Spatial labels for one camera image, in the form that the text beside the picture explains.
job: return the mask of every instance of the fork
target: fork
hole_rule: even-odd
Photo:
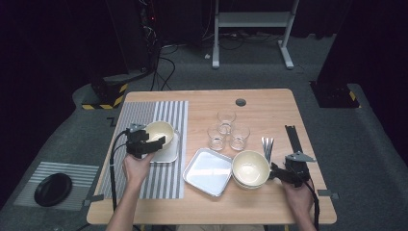
[[[265,159],[267,159],[270,164],[270,154],[273,147],[273,138],[264,138],[262,137],[262,147],[264,148]]]

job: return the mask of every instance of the yellow and black tape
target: yellow and black tape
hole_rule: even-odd
[[[120,105],[123,100],[123,95],[127,89],[128,85],[125,84],[118,88],[117,92],[113,92],[111,99],[107,102],[97,102],[97,103],[83,103],[82,108],[85,110],[95,110],[95,109],[115,109]]]

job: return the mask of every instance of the white tray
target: white tray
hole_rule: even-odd
[[[180,140],[180,134],[175,130],[170,146],[166,150],[157,151],[150,163],[171,163],[177,160],[181,146]]]
[[[184,180],[204,193],[220,196],[231,177],[232,159],[200,148],[184,171]]]

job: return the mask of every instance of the human hand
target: human hand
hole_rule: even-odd
[[[306,183],[311,186],[312,189],[314,188],[311,180]],[[285,189],[288,204],[291,207],[300,230],[316,230],[309,214],[313,205],[312,192],[309,188],[305,184],[295,188],[294,185],[284,181],[282,181],[282,185]]]
[[[131,154],[126,154],[122,165],[127,180],[126,187],[136,190],[141,187],[150,169],[150,161],[153,157],[154,153],[147,154],[143,159],[138,159]]]

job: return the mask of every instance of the table leg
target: table leg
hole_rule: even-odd
[[[282,57],[285,61],[285,65],[287,69],[293,69],[293,62],[291,56],[289,55],[288,48],[286,45],[288,44],[289,36],[291,35],[291,30],[294,22],[294,17],[296,16],[297,5],[299,4],[299,0],[294,0],[291,14],[288,18],[288,24],[286,26],[285,34],[283,40],[278,40],[279,49],[281,50]]]
[[[218,0],[216,0],[216,11],[215,11],[215,26],[214,26],[214,47],[213,47],[213,68],[219,68],[219,41],[218,41],[218,21],[219,21],[219,12],[218,12]]]

